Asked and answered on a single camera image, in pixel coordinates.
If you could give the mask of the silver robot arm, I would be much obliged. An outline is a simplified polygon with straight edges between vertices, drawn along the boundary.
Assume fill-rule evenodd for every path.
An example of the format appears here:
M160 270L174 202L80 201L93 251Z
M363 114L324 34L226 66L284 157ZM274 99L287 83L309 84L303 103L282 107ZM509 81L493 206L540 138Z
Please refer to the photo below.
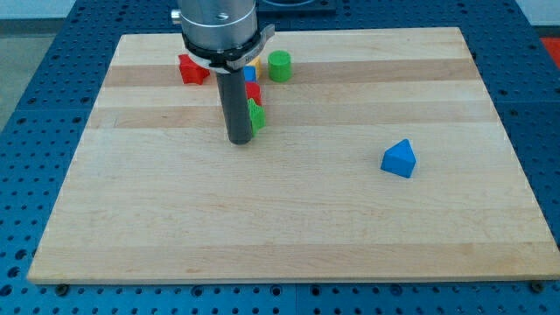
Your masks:
M275 35L273 24L258 26L255 0L178 0L171 21L190 59L220 74L243 69Z

